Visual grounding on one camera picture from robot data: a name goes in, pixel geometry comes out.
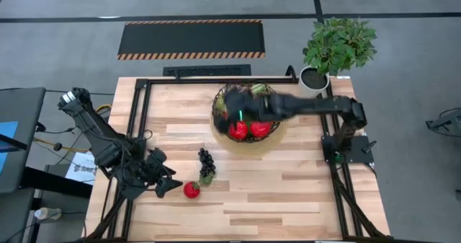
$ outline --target wooden tabletop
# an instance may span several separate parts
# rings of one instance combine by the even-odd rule
[[[136,78],[120,78],[109,124],[126,133]],[[331,78],[336,95],[354,97],[350,79]],[[154,84],[146,129],[148,145],[162,149],[165,165],[177,171],[174,179],[198,180],[204,147],[215,160],[217,176],[201,196],[190,200],[182,187],[159,199],[145,192],[134,201],[129,240],[313,240],[340,239],[331,176],[323,160],[318,116],[288,120],[282,142],[263,156],[228,153],[210,132],[210,111],[222,84]],[[272,84],[278,92],[298,95],[295,84]],[[143,101],[140,96],[136,123]],[[384,234],[388,225],[375,176],[363,164],[350,164],[357,202]],[[108,180],[97,173],[86,216],[88,232],[100,222]],[[109,197],[110,208],[115,186]],[[349,233],[352,215],[344,202]],[[121,232],[120,211],[116,235]]]

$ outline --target white pot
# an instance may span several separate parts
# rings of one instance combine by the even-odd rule
[[[300,72],[300,78],[299,78],[299,82],[298,82],[298,85],[300,87],[300,96],[301,97],[304,97],[304,98],[314,98],[314,97],[317,97],[317,95],[319,93],[321,93],[324,89],[326,89],[326,87],[328,87],[328,85],[330,84],[330,76],[328,74],[325,75],[326,77],[326,84],[325,84],[325,87],[324,88],[321,88],[321,89],[312,89],[310,87],[308,87],[304,82],[303,80],[301,79],[301,75],[303,74],[304,71],[307,71],[308,69],[312,69],[310,66],[306,66],[305,68],[303,68],[303,70],[301,70]]]

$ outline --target red tomato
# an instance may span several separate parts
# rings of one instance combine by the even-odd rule
[[[251,123],[250,131],[253,136],[262,138],[271,130],[271,123]]]
[[[184,194],[188,198],[196,198],[200,194],[200,186],[196,182],[188,182],[184,186]]]
[[[229,135],[231,135],[235,139],[244,139],[247,133],[248,128],[246,127],[246,123],[244,123],[243,121],[237,122],[237,128],[232,124],[229,127]]]

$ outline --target black floor mat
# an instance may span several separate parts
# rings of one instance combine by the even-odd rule
[[[228,66],[173,66],[164,67],[164,76],[250,76],[249,64]]]
[[[119,60],[263,58],[261,20],[128,22]]]

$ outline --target concrete floor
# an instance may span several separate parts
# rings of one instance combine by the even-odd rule
[[[461,0],[321,0],[323,13],[461,12]],[[2,0],[0,18],[103,17],[246,13],[314,13],[313,0]],[[261,59],[117,61],[123,22],[0,24],[0,89],[86,87],[113,93],[119,76],[160,76],[164,66],[250,63],[254,75],[282,75],[303,66],[301,49],[314,19],[264,20],[267,56]],[[425,120],[459,107],[461,18],[373,19],[378,54],[350,73],[363,102],[378,184],[390,231],[401,239],[459,242],[461,145],[431,133]],[[73,126],[47,93],[40,121],[49,130]],[[94,104],[112,101],[93,96]],[[43,136],[65,145],[73,134]],[[77,144],[88,146],[85,139]],[[28,165],[58,157],[32,147]],[[38,242],[73,240],[82,222],[46,224]]]

